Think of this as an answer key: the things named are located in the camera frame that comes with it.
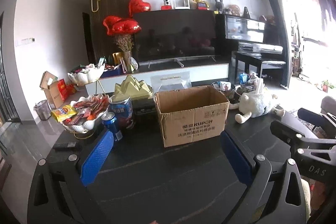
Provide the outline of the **white shell snack tray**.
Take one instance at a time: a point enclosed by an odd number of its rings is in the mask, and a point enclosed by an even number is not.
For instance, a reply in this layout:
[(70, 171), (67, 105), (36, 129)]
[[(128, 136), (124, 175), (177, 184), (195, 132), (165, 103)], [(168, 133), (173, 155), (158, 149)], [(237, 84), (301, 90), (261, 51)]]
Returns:
[(107, 94), (91, 95), (80, 97), (78, 101), (72, 101), (68, 105), (52, 110), (51, 115), (76, 139), (84, 140), (93, 135), (108, 106)]

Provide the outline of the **black remote control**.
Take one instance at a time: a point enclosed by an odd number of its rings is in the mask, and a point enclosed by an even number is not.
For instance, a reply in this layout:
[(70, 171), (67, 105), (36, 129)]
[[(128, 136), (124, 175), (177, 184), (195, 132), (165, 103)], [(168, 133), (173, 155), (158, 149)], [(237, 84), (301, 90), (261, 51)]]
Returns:
[(77, 141), (70, 141), (67, 143), (56, 143), (53, 146), (53, 149), (55, 151), (77, 150), (79, 146), (80, 145)]

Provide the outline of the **clear bag of nuts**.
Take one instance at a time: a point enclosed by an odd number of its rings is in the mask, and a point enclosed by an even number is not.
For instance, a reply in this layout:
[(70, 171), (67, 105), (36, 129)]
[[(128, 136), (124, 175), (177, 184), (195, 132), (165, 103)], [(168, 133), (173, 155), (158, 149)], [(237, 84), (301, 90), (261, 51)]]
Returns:
[(188, 89), (192, 87), (189, 72), (151, 76), (150, 80), (154, 93)]

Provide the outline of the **blue soda can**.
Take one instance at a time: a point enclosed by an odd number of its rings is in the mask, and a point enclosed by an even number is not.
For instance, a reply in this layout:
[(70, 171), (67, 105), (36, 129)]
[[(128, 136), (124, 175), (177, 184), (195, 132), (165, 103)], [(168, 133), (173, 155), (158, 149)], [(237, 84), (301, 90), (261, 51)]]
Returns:
[(104, 126), (113, 134), (114, 141), (122, 139), (122, 133), (118, 127), (117, 118), (113, 112), (105, 112), (101, 117)]

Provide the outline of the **blue chocolate canister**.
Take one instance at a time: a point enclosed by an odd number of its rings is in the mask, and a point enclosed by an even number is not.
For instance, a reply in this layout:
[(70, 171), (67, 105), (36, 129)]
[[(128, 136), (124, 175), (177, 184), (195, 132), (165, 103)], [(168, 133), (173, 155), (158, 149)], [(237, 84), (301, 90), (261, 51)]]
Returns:
[(129, 95), (112, 95), (108, 110), (115, 114), (119, 128), (130, 129), (134, 126), (133, 107)]

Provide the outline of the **black television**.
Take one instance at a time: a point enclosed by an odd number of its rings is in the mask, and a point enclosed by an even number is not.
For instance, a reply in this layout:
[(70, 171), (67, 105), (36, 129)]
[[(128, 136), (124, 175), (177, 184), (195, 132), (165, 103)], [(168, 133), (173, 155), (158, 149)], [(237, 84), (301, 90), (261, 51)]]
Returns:
[(215, 54), (215, 16), (206, 10), (166, 10), (137, 13), (141, 27), (134, 35), (133, 54), (148, 62)]

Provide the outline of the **upper white shell tray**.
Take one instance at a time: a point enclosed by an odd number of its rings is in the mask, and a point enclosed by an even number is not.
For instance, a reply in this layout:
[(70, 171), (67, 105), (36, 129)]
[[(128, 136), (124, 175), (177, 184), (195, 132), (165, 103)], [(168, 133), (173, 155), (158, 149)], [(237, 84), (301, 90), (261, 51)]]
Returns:
[(69, 72), (68, 78), (70, 81), (78, 86), (83, 86), (96, 82), (103, 74), (105, 64), (97, 67), (94, 64), (87, 65), (85, 68), (80, 69), (79, 72)]

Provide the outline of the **dried flower vase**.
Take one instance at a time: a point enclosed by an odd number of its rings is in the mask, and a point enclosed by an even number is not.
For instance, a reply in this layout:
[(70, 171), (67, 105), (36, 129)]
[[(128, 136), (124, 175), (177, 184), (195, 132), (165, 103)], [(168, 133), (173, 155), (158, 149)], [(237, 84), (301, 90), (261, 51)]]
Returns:
[(127, 72), (132, 73), (131, 52), (134, 46), (133, 36), (130, 34), (116, 36), (116, 44), (122, 50)]

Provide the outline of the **white tv cabinet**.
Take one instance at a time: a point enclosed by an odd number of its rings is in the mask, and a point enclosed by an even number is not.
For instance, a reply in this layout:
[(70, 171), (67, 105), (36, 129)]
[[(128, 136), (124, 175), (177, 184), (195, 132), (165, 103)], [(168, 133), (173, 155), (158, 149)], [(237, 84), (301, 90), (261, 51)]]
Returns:
[[(150, 78), (153, 76), (166, 76), (176, 73), (189, 72), (190, 80), (192, 83), (208, 80), (217, 79), (227, 79), (228, 78), (228, 63), (215, 64), (215, 65), (201, 65), (196, 67), (184, 67), (177, 69), (165, 69), (161, 71), (150, 71), (150, 72), (140, 72), (133, 73), (131, 76), (135, 77), (137, 80), (144, 80), (147, 84), (151, 85)], [(99, 94), (105, 91), (106, 93), (113, 93), (115, 84), (121, 84), (125, 80), (127, 75), (107, 77), (104, 79), (99, 79), (98, 82), (87, 84), (85, 86), (88, 95)]]

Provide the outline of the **red heart balloons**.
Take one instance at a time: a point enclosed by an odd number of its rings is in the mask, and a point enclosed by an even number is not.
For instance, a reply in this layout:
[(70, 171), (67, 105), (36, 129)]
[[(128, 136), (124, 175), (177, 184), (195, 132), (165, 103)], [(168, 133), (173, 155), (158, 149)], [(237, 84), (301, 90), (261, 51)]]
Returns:
[(151, 11), (151, 4), (143, 0), (130, 0), (128, 3), (128, 18), (121, 18), (119, 16), (107, 16), (102, 24), (106, 28), (108, 36), (115, 35), (132, 35), (140, 32), (141, 27), (139, 23), (133, 19), (134, 14)]

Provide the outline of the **black upright piano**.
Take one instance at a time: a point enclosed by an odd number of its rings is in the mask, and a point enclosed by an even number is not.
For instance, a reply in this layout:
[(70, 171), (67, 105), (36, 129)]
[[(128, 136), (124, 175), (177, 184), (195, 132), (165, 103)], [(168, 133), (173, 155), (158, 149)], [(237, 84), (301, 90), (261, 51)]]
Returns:
[[(284, 47), (280, 43), (277, 27), (262, 21), (243, 17), (216, 14), (215, 15), (215, 54), (230, 57), (235, 66), (235, 53), (252, 53), (256, 56), (285, 61)], [(239, 61), (238, 72), (244, 72), (244, 63)], [(281, 69), (267, 69), (279, 71), (275, 75), (283, 82), (285, 72)]]

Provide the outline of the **brown cardboard box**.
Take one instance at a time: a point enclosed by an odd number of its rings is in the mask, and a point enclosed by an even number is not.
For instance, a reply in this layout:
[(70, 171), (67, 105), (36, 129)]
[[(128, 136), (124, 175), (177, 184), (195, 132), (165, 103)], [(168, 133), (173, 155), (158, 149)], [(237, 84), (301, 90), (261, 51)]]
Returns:
[(157, 92), (154, 102), (166, 148), (220, 135), (230, 105), (227, 97), (212, 86)]

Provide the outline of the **piano bench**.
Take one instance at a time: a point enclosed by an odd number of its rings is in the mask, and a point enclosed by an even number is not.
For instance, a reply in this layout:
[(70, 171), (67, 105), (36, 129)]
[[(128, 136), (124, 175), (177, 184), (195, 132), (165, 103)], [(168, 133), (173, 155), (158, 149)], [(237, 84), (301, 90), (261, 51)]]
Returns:
[(286, 62), (280, 60), (271, 60), (263, 57), (256, 56), (252, 53), (236, 52), (235, 53), (235, 69), (234, 80), (238, 76), (239, 61), (244, 63), (244, 72), (249, 74), (249, 67), (255, 66), (257, 68), (256, 74), (262, 78), (263, 70), (267, 69), (281, 69), (282, 73), (285, 72)]

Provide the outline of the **white plush toy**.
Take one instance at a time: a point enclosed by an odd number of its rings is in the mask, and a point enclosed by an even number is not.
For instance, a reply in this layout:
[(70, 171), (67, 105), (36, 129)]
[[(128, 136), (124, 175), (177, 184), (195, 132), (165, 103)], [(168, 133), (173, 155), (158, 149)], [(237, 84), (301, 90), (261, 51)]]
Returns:
[(256, 118), (268, 113), (274, 113), (279, 117), (285, 115), (284, 109), (277, 108), (277, 96), (268, 91), (258, 93), (252, 91), (243, 93), (239, 102), (230, 104), (230, 110), (238, 109), (239, 113), (235, 115), (235, 120), (239, 124), (244, 124), (250, 118)]

